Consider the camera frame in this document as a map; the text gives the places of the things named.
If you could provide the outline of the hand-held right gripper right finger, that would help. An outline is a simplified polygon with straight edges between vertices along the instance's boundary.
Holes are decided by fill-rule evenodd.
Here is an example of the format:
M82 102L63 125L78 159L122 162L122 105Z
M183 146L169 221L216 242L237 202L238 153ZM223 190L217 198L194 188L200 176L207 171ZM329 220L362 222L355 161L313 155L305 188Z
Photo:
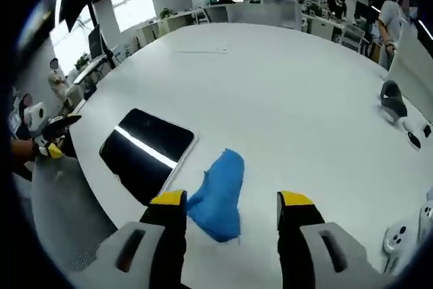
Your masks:
M303 194L277 193L277 251L283 288L380 288L365 248L338 224L326 223Z

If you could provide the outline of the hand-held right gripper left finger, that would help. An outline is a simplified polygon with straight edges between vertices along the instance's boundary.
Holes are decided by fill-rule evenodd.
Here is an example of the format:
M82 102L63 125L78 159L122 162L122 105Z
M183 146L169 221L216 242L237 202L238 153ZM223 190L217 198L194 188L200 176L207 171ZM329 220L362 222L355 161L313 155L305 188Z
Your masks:
M151 199L138 222L104 240L96 259L97 288L181 288L187 244L187 192Z

